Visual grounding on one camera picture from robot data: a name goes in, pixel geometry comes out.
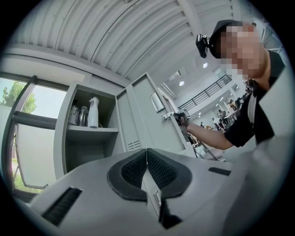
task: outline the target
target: black railing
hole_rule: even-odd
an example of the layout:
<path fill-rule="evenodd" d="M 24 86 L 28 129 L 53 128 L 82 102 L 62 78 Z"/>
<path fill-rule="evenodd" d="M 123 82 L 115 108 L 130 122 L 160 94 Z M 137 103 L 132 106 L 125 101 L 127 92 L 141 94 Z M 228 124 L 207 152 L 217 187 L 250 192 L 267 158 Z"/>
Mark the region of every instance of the black railing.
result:
<path fill-rule="evenodd" d="M 231 78 L 228 75 L 222 76 L 219 80 L 217 80 L 214 84 L 200 92 L 196 97 L 193 97 L 186 103 L 182 104 L 179 109 L 192 109 L 193 107 L 197 106 L 204 100 L 206 100 L 208 97 L 212 96 L 214 93 L 216 93 L 218 90 L 220 90 L 222 87 L 224 87 L 226 84 L 228 84 L 231 81 Z"/>

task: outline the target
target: black t-shirt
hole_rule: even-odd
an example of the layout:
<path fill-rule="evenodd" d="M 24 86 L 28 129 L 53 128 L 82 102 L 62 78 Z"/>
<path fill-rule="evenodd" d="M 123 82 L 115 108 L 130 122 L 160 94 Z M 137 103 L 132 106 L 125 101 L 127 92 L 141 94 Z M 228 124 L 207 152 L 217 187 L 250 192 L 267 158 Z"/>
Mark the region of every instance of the black t-shirt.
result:
<path fill-rule="evenodd" d="M 269 51 L 269 55 L 271 60 L 271 76 L 269 78 L 269 84 L 272 86 L 284 69 L 284 64 L 278 53 Z M 267 91 L 263 90 L 255 83 L 253 91 L 253 95 L 256 97 L 254 127 L 252 127 L 248 118 L 248 104 L 251 96 L 251 94 L 249 94 L 241 107 L 241 114 L 237 117 L 234 124 L 225 132 L 224 135 L 226 139 L 234 146 L 243 146 L 254 134 L 257 144 L 274 136 L 272 127 L 259 105 L 259 101 L 266 93 Z"/>

